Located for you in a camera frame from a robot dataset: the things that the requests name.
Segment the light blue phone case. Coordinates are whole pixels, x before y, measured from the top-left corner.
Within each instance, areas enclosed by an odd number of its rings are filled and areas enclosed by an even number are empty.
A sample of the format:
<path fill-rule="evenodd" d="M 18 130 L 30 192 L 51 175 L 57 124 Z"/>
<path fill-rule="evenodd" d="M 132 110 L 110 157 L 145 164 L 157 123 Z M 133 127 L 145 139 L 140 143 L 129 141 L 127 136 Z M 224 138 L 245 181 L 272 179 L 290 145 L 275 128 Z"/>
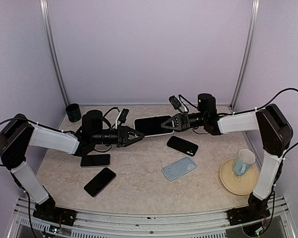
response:
<path fill-rule="evenodd" d="M 174 181 L 181 176 L 196 169 L 196 163 L 190 157 L 184 157 L 162 168 L 162 173 L 169 181 Z"/>

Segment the black phone purple edge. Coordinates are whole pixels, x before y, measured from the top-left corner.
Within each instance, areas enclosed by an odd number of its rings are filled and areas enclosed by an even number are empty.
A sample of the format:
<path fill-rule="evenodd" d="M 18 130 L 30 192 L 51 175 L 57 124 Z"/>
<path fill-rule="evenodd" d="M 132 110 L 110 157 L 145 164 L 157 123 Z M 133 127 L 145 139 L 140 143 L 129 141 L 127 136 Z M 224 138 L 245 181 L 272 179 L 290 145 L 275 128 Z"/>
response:
<path fill-rule="evenodd" d="M 84 186 L 84 190 L 91 197 L 96 197 L 115 177 L 116 174 L 112 170 L 109 168 L 103 168 Z"/>

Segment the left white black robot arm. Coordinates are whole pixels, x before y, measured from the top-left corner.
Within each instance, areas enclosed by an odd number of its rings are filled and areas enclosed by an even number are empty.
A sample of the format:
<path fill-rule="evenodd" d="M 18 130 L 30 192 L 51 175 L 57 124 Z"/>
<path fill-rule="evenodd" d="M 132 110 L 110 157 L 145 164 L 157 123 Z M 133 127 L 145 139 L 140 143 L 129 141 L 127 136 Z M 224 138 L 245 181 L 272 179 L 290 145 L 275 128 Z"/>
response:
<path fill-rule="evenodd" d="M 29 120 L 24 114 L 17 114 L 3 121 L 5 127 L 0 131 L 0 159 L 16 183 L 25 190 L 48 220 L 56 220 L 59 208 L 48 191 L 36 178 L 26 161 L 29 147 L 55 150 L 82 157 L 92 152 L 96 145 L 115 145 L 127 147 L 141 141 L 144 134 L 125 126 L 127 111 L 117 117 L 111 125 L 100 110 L 91 110 L 81 118 L 77 131 L 54 129 Z"/>

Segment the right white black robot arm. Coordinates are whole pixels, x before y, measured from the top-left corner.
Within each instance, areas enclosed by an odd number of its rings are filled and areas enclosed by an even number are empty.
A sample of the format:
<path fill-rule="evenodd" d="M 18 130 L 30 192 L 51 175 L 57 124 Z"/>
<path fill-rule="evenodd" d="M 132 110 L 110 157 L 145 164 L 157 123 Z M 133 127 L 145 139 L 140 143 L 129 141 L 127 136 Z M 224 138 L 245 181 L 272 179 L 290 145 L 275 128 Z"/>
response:
<path fill-rule="evenodd" d="M 266 207 L 273 187 L 278 181 L 283 167 L 283 156 L 290 146 L 293 129 L 277 105 L 268 104 L 248 112 L 221 116 L 217 112 L 216 99 L 213 95 L 198 95 L 196 113 L 180 111 L 161 124 L 162 128 L 177 132 L 196 127 L 211 135 L 231 132 L 258 130 L 260 132 L 264 159 L 259 180 L 250 194 L 244 216 L 255 220 Z"/>

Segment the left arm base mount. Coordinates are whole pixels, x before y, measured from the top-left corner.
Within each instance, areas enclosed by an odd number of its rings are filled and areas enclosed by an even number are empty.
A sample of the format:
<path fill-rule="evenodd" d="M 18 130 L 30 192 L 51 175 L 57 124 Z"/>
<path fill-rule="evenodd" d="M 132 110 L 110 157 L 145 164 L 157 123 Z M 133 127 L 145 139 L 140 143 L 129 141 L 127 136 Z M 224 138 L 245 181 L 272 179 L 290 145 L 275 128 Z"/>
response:
<path fill-rule="evenodd" d="M 59 225 L 73 226 L 77 211 L 51 205 L 35 204 L 33 217 Z"/>

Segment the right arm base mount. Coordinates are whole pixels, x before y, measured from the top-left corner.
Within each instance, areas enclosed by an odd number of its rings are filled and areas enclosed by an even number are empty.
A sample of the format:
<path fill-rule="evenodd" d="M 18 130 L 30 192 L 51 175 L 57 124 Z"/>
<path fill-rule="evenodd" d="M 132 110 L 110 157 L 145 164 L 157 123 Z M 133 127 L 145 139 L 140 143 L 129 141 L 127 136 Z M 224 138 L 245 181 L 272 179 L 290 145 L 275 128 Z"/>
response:
<path fill-rule="evenodd" d="M 263 201 L 251 201 L 247 206 L 227 210 L 231 226 L 264 219 L 271 215 L 268 205 Z"/>

